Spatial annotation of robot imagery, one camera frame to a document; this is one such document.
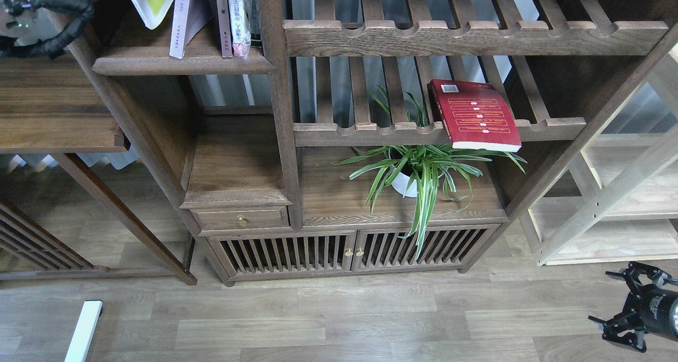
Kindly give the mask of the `white robot base bar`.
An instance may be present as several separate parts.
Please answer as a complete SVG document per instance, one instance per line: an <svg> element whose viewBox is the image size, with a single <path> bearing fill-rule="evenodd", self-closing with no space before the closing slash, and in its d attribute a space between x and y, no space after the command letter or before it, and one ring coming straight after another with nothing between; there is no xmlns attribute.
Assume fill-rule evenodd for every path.
<svg viewBox="0 0 678 362"><path fill-rule="evenodd" d="M102 309L100 299L83 302L64 361L86 361Z"/></svg>

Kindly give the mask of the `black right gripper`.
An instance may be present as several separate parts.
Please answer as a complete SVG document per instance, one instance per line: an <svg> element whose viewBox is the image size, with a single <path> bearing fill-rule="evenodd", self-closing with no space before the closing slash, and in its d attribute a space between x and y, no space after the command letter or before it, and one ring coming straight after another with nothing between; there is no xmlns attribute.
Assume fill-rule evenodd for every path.
<svg viewBox="0 0 678 362"><path fill-rule="evenodd" d="M674 290L661 289L666 283L677 286L676 278L659 267L630 261L619 272L605 272L608 277L624 280L630 289L623 311L610 320L591 315L588 320L600 325L601 338L615 347L637 352L647 351L645 335L651 333L669 340L677 340L676 300ZM654 285L641 286L639 277L646 275Z"/></svg>

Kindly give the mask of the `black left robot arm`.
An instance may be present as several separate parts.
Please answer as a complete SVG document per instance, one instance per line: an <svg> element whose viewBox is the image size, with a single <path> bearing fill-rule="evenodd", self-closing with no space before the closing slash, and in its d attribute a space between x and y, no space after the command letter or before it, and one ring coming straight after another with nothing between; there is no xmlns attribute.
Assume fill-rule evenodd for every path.
<svg viewBox="0 0 678 362"><path fill-rule="evenodd" d="M3 58L54 59L79 38L99 0L1 0Z"/></svg>

